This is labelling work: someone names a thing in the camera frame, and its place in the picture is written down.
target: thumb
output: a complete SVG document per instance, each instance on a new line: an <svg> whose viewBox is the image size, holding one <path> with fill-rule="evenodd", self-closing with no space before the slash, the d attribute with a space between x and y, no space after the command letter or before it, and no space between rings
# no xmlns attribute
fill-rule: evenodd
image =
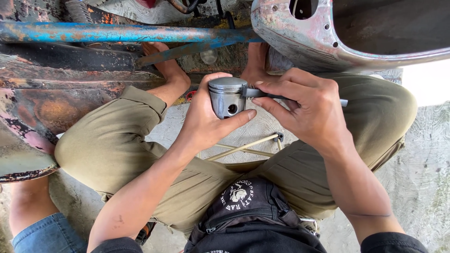
<svg viewBox="0 0 450 253"><path fill-rule="evenodd" d="M280 123L292 117L291 113L286 110L286 108L269 97L254 98L252 99L252 102L272 114Z"/></svg>
<svg viewBox="0 0 450 253"><path fill-rule="evenodd" d="M239 127L242 127L243 125L247 124L255 116L256 110L254 109L245 110L232 117L221 120L221 124L228 133L231 133L232 131L238 129Z"/></svg>

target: olive green pants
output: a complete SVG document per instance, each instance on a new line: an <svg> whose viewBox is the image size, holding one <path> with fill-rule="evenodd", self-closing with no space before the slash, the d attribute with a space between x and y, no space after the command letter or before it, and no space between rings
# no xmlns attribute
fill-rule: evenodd
<svg viewBox="0 0 450 253"><path fill-rule="evenodd" d="M403 137L417 111L410 92L374 77L339 73L319 76L334 79L340 97L349 100L343 108L347 128L372 171L404 147ZM144 137L165 113L166 104L161 99L127 87L120 98L90 112L62 136L56 146L56 160L64 171L106 201L164 154L163 146L146 142ZM245 174L222 163L194 158L166 192L153 217L189 233L228 185L255 176L274 182L301 216L320 220L337 208L322 157L301 140L256 164L260 166Z"/></svg>

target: fingernail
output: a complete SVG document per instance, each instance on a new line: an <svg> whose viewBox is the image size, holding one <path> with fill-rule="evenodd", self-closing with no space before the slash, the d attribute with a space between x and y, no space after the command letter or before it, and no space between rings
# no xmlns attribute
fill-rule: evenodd
<svg viewBox="0 0 450 253"><path fill-rule="evenodd" d="M254 104L256 104L257 106L261 106L261 102L259 102L259 101L256 100L256 99L252 99L252 102L253 102Z"/></svg>
<svg viewBox="0 0 450 253"><path fill-rule="evenodd" d="M248 119L253 119L256 116L256 110L250 110L250 112L248 112Z"/></svg>

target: waist bag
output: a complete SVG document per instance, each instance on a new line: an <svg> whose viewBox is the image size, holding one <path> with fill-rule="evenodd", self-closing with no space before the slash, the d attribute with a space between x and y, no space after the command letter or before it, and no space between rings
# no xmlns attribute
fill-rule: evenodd
<svg viewBox="0 0 450 253"><path fill-rule="evenodd" d="M289 227L298 227L301 222L274 183L261 178L239 180L208 208L201 222L194 227L184 252L189 252L208 234L246 221Z"/></svg>

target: hand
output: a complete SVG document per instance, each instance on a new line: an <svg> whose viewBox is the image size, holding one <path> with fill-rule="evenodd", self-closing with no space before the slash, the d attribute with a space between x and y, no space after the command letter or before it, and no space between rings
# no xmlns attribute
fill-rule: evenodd
<svg viewBox="0 0 450 253"><path fill-rule="evenodd" d="M212 110L208 82L219 77L232 77L232 75L219 72L206 75L202 79L186 113L183 127L175 140L176 144L189 146L194 154L212 147L256 116L256 110L253 109L223 120L216 116Z"/></svg>
<svg viewBox="0 0 450 253"><path fill-rule="evenodd" d="M268 97L252 101L322 156L340 149L343 144L348 145L349 141L353 144L339 101L338 84L334 80L291 68L279 82L257 82L256 87L295 100L285 101L290 110Z"/></svg>

